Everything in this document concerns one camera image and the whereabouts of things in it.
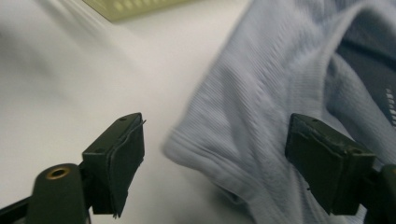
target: fabric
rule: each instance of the fabric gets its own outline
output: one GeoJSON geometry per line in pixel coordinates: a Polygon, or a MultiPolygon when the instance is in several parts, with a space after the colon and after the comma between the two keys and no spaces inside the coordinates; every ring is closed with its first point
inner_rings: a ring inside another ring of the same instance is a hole
{"type": "MultiPolygon", "coordinates": [[[[379,165],[396,162],[391,122],[337,52],[347,39],[396,58],[395,5],[252,2],[171,133],[165,155],[245,203],[256,223],[362,223],[364,213],[327,215],[284,150],[290,115],[300,113],[370,148],[379,165]]],[[[393,92],[396,83],[389,83],[380,94],[389,99],[393,92]]]]}

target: gray fabric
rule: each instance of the gray fabric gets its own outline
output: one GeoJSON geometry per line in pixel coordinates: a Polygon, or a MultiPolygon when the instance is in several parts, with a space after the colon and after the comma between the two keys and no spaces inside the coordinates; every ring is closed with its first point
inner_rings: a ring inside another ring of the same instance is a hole
{"type": "Polygon", "coordinates": [[[257,223],[361,222],[328,216],[284,156],[290,114],[301,113],[396,162],[396,132],[336,53],[342,38],[396,56],[394,2],[254,1],[165,155],[236,195],[257,223]]]}

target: white table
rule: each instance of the white table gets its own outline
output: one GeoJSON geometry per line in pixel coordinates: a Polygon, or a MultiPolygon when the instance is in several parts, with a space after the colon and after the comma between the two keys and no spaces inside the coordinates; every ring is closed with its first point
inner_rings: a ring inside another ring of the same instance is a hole
{"type": "Polygon", "coordinates": [[[115,119],[142,112],[146,157],[121,219],[92,223],[251,223],[162,145],[248,6],[206,0],[110,23],[80,0],[0,1],[0,207],[81,152],[115,119]]]}

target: white surface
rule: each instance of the white surface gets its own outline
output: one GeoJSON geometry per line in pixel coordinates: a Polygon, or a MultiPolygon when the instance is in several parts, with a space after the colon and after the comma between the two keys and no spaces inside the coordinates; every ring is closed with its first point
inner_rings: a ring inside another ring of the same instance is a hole
{"type": "Polygon", "coordinates": [[[115,119],[142,112],[146,157],[121,219],[251,223],[161,146],[248,0],[197,1],[111,24],[78,0],[0,2],[0,207],[81,152],[115,119]]]}

